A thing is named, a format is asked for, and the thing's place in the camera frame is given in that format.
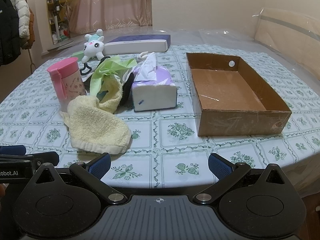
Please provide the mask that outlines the yellow towel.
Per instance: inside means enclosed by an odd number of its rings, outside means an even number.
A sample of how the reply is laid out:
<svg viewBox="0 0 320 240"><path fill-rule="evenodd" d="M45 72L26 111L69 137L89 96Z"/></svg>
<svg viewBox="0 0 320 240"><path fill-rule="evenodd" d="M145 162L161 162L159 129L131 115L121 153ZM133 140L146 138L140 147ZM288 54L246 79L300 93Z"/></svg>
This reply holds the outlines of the yellow towel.
<svg viewBox="0 0 320 240"><path fill-rule="evenodd" d="M68 128L73 148L100 154L125 153L131 131L121 118L114 115L122 98L122 85L116 78L108 76L104 86L108 93L102 101L93 95L80 95L60 115Z"/></svg>

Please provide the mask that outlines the green cleaning cloth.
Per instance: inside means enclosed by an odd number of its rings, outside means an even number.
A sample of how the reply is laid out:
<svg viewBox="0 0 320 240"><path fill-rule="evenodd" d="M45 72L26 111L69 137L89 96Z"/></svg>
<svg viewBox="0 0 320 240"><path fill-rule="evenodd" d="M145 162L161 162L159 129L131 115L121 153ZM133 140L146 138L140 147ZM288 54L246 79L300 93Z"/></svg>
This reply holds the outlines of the green cleaning cloth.
<svg viewBox="0 0 320 240"><path fill-rule="evenodd" d="M119 76L121 70L126 72L136 65L137 61L134 58L124 61L121 60L119 55L106 58L101 64L99 64L91 76L89 87L90 94L96 96L99 93L104 77L111 75Z"/></svg>

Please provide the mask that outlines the black eye mask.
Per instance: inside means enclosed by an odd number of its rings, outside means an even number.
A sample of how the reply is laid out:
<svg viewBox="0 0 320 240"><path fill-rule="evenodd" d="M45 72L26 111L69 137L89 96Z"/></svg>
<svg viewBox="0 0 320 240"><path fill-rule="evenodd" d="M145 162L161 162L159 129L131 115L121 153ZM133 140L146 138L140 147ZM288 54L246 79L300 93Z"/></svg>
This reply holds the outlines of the black eye mask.
<svg viewBox="0 0 320 240"><path fill-rule="evenodd" d="M109 56L103 57L100 60L99 64L101 64L106 58L110 58L110 57ZM133 67L131 70L127 70L126 72L124 70L121 70L119 73L119 76L111 75L111 76L104 77L102 82L102 87L99 93L96 95L96 97L99 99L99 102L100 103L106 102L108 99L111 99L113 96L115 96L117 92L119 92L121 94L121 99L119 104L124 105L129 98L131 87L133 84L134 68L135 67ZM89 92L92 74L93 72L86 76L81 76L87 92Z"/></svg>

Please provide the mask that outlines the floral tablecloth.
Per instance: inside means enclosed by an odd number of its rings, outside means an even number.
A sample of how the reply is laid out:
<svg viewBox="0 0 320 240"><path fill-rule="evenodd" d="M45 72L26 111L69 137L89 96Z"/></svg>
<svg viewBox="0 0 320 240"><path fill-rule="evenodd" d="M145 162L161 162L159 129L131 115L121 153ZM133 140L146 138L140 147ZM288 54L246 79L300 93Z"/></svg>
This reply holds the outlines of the floral tablecloth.
<svg viewBox="0 0 320 240"><path fill-rule="evenodd" d="M280 135L262 137L198 137L186 74L186 53L205 52L242 57L283 98L291 116ZM276 163L297 190L319 182L319 96L281 63L265 53L220 46L172 46L157 55L178 88L174 109L136 113L131 103L117 111L129 126L131 146L112 158L103 181L112 186L180 187L211 184L208 169L215 152L252 168ZM60 167L90 161L95 154L71 146L59 113L59 102L47 69L49 60L1 103L1 144L24 145L28 153L55 151Z"/></svg>

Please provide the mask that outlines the brown cardboard box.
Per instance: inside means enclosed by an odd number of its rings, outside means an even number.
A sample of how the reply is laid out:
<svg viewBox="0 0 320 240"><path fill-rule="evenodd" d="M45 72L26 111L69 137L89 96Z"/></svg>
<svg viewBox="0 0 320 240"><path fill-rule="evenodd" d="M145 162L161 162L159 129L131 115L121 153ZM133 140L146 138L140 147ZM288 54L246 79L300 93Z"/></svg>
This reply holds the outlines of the brown cardboard box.
<svg viewBox="0 0 320 240"><path fill-rule="evenodd" d="M188 84L199 137L280 134L291 110L241 57L187 53Z"/></svg>

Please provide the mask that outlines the black jacket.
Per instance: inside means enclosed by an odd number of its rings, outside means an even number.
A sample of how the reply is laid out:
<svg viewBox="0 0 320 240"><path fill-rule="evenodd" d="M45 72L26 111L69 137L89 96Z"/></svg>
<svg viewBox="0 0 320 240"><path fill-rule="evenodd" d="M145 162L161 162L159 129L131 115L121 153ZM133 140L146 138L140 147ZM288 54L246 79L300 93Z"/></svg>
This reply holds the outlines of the black jacket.
<svg viewBox="0 0 320 240"><path fill-rule="evenodd" d="M15 61L21 54L19 19L11 0L0 0L1 66Z"/></svg>

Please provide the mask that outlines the purple tissue pack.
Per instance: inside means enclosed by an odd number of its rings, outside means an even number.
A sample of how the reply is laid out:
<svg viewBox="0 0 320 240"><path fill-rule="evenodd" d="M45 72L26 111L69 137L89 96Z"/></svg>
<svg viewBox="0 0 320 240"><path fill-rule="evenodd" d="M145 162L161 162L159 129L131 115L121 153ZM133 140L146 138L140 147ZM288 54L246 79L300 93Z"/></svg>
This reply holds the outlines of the purple tissue pack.
<svg viewBox="0 0 320 240"><path fill-rule="evenodd" d="M132 68L134 75L131 94L134 111L175 108L177 86L169 70L157 63L154 52L141 54L141 61Z"/></svg>

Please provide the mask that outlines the orange brown jacket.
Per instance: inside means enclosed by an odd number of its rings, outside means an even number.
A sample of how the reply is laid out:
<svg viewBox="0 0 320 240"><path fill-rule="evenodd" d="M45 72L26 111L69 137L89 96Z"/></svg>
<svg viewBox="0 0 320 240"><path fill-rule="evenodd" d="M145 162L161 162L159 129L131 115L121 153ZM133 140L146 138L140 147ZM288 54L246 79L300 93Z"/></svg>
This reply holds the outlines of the orange brown jacket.
<svg viewBox="0 0 320 240"><path fill-rule="evenodd" d="M29 30L30 30L30 37L28 39L27 38L20 38L20 45L21 45L21 48L24 50L31 49L33 46L33 43L35 42L34 14L31 9L30 9Z"/></svg>

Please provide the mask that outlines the small green box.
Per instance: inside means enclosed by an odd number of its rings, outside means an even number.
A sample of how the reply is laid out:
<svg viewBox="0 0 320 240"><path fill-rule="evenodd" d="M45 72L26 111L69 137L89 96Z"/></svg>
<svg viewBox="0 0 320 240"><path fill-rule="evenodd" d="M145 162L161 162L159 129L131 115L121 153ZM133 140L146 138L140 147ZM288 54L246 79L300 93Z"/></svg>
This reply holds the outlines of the small green box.
<svg viewBox="0 0 320 240"><path fill-rule="evenodd" d="M71 55L71 57L76 57L78 61L81 61L82 58L84 57L84 52L83 51L75 52Z"/></svg>

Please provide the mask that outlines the white bunny plush toy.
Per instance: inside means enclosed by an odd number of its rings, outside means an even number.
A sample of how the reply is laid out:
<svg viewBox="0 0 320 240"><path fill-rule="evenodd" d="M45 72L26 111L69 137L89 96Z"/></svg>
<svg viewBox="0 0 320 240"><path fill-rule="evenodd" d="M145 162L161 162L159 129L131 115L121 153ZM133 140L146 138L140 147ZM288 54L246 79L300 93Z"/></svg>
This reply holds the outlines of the white bunny plush toy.
<svg viewBox="0 0 320 240"><path fill-rule="evenodd" d="M95 34L86 34L86 42L84 43L84 56L81 59L82 63L88 62L91 58L96 57L101 60L104 55L104 36L103 30L98 29Z"/></svg>

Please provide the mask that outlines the blue and white flat box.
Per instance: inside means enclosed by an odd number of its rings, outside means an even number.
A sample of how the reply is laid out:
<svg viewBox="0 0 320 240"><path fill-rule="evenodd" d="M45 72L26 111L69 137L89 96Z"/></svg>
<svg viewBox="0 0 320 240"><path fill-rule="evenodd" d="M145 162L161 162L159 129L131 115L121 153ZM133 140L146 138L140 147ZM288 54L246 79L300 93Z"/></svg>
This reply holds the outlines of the blue and white flat box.
<svg viewBox="0 0 320 240"><path fill-rule="evenodd" d="M171 44L171 36L163 34L120 36L105 43L104 55L163 53Z"/></svg>

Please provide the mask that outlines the white puffer jacket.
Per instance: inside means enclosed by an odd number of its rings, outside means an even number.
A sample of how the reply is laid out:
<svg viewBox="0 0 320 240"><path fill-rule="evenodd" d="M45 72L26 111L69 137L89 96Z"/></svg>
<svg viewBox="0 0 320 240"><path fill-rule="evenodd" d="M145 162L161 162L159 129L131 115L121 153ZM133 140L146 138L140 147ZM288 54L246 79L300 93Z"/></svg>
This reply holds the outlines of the white puffer jacket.
<svg viewBox="0 0 320 240"><path fill-rule="evenodd" d="M26 0L11 0L18 14L18 31L20 38L29 38L30 9Z"/></svg>

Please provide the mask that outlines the plastic wrapped headboard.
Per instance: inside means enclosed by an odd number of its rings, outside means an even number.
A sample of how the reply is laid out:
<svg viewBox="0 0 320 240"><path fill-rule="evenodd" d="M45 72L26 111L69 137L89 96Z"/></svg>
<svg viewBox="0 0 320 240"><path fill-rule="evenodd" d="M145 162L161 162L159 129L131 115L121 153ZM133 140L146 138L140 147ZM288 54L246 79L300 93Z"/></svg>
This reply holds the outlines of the plastic wrapped headboard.
<svg viewBox="0 0 320 240"><path fill-rule="evenodd" d="M319 78L319 20L264 8L258 15L254 39L295 60Z"/></svg>

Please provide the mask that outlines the wooden bookshelf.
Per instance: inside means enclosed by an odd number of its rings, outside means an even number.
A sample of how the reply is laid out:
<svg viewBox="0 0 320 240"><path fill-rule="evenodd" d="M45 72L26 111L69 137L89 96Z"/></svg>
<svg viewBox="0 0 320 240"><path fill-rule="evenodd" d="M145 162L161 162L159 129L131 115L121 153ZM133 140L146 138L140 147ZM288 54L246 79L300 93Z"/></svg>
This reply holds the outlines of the wooden bookshelf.
<svg viewBox="0 0 320 240"><path fill-rule="evenodd" d="M70 38L67 0L47 0L47 12L53 45Z"/></svg>

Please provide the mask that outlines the pink curtain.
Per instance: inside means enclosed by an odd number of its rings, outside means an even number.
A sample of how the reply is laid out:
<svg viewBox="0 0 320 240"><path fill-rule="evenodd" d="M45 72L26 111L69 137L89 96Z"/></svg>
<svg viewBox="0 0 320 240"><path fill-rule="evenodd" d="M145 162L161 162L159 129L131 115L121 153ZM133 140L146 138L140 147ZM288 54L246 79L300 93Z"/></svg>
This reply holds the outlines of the pink curtain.
<svg viewBox="0 0 320 240"><path fill-rule="evenodd" d="M66 16L74 34L152 25L151 0L67 0Z"/></svg>

